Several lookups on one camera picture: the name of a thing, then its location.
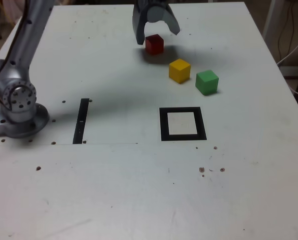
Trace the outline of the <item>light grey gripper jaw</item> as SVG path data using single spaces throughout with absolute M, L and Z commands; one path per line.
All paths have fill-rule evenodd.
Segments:
M 148 9 L 147 11 L 147 22 L 156 23 L 159 21 L 163 21 L 168 25 L 169 30 L 174 34 L 178 35 L 180 32 L 179 23 L 174 16 L 174 13 L 169 6 L 169 4 L 165 5 L 155 5 Z

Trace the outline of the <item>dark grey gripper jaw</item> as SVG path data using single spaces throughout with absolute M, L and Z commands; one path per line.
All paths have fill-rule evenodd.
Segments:
M 133 7 L 132 26 L 138 45 L 143 45 L 145 40 L 144 29 L 147 22 L 149 0 L 136 0 Z

